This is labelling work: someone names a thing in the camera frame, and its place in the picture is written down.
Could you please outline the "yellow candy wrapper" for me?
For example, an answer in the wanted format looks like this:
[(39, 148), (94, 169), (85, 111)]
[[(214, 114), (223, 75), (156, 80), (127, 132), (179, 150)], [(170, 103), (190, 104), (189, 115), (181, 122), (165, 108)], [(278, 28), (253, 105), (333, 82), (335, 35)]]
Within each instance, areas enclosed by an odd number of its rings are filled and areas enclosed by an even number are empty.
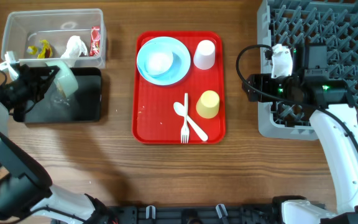
[(30, 45), (26, 52), (29, 55), (36, 55), (38, 59), (51, 58), (53, 56), (53, 49), (47, 40), (40, 41), (41, 46)]

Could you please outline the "mint green bowl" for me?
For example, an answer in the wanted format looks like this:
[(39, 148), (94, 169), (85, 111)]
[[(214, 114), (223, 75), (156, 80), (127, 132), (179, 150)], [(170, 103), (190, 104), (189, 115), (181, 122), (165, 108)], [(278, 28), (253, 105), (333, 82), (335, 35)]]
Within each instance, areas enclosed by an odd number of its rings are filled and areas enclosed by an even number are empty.
[(61, 60), (54, 60), (46, 62), (49, 67), (57, 66), (59, 68), (58, 73), (54, 78), (54, 83), (57, 86), (58, 91), (68, 98), (78, 89), (78, 82), (70, 69), (70, 67)]

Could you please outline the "white tissue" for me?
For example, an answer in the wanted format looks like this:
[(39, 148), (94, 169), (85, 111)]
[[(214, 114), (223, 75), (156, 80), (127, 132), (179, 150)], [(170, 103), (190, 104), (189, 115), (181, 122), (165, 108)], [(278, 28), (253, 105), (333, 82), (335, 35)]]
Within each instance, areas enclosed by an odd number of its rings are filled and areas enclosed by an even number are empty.
[(88, 49), (80, 36), (73, 35), (68, 39), (66, 51), (61, 58), (78, 58), (81, 55), (87, 56)]

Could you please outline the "red clear plastic wrapper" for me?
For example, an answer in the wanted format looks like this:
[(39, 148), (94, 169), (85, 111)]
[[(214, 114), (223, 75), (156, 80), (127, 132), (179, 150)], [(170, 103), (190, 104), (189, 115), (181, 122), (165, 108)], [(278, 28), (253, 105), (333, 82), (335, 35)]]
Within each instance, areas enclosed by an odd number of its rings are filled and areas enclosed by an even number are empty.
[(96, 56), (100, 52), (101, 28), (100, 26), (93, 26), (91, 28), (91, 43), (89, 49), (89, 56)]

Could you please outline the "yellow plastic cup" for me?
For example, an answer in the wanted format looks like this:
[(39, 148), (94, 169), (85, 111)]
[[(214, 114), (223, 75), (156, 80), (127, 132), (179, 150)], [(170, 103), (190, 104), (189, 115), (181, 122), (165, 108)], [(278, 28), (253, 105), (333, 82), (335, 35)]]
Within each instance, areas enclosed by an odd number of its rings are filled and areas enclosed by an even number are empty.
[(200, 96), (197, 104), (197, 113), (205, 119), (214, 118), (219, 112), (220, 97), (213, 90), (207, 90)]

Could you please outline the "pale pink plastic cup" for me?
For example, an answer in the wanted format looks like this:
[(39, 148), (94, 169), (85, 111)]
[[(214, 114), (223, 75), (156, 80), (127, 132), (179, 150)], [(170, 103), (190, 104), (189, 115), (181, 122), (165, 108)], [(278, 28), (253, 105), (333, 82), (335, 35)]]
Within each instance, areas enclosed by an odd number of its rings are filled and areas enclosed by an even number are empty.
[(210, 40), (202, 40), (193, 57), (194, 65), (201, 70), (209, 70), (215, 63), (215, 44)]

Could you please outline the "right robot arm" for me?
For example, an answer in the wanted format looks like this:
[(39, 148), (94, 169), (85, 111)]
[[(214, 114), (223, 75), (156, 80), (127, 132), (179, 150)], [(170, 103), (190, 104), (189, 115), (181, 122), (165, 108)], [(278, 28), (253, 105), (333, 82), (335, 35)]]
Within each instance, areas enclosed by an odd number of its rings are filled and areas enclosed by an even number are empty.
[(358, 122), (349, 86), (329, 79), (324, 44), (289, 49), (257, 44), (272, 63), (270, 73), (240, 76), (249, 101), (281, 101), (312, 111), (309, 118), (334, 183), (337, 211), (329, 212), (298, 196), (275, 197), (277, 223), (358, 223)]

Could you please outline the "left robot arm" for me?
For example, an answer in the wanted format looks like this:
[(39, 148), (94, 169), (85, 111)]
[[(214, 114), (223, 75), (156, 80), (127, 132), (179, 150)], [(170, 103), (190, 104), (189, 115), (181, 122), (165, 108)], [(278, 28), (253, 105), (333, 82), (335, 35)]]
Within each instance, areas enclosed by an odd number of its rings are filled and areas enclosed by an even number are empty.
[(117, 223), (117, 216), (100, 200), (53, 184), (48, 172), (7, 136), (11, 111), (28, 101), (40, 102), (62, 68), (15, 68), (17, 79), (0, 85), (0, 223), (19, 223), (31, 216), (52, 223)]

